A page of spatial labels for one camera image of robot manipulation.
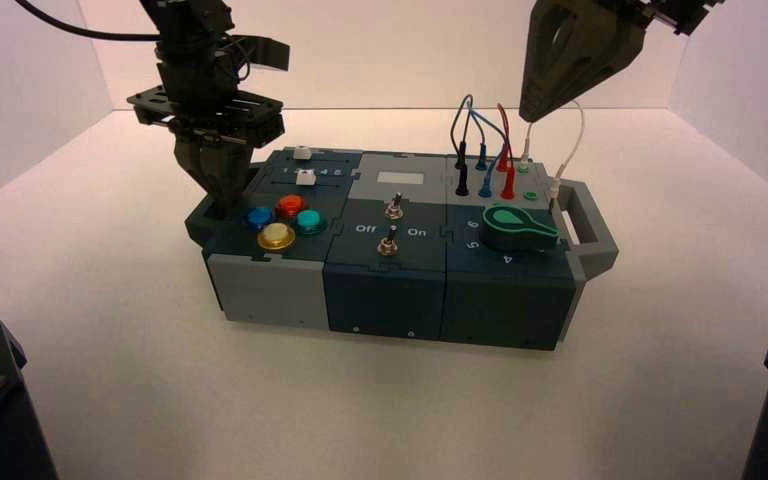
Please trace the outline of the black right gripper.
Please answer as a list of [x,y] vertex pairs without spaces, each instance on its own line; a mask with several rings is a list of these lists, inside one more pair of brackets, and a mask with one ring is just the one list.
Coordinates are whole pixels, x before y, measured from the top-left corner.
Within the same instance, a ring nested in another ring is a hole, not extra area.
[[529,22],[519,114],[536,122],[628,67],[654,20],[691,35],[725,0],[538,1]]

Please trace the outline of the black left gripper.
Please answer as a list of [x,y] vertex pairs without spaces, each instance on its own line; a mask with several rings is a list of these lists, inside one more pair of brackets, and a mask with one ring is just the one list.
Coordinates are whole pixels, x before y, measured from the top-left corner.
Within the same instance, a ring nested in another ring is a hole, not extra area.
[[285,44],[260,36],[218,36],[155,47],[161,84],[127,99],[140,123],[177,137],[179,166],[212,198],[220,219],[240,201],[252,148],[284,133],[283,103],[239,89],[252,66],[285,69]]

